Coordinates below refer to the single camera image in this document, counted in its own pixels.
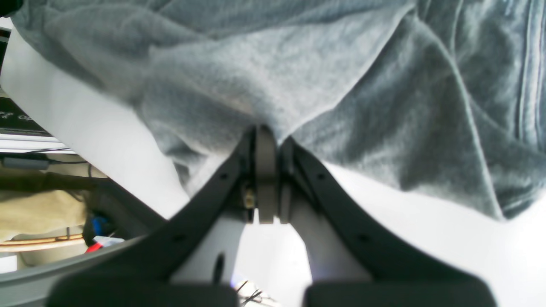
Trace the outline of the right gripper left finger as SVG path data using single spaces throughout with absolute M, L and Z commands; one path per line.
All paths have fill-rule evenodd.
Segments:
M 169 222 L 99 264 L 62 278 L 47 307 L 237 307 L 230 279 L 244 226 L 278 212 L 277 143 L 244 134 L 208 183 Z

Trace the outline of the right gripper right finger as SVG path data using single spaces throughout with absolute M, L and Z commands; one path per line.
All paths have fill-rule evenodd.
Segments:
M 423 252 L 376 221 L 310 152 L 279 150 L 279 217 L 307 251 L 305 307 L 495 307 L 477 276 Z

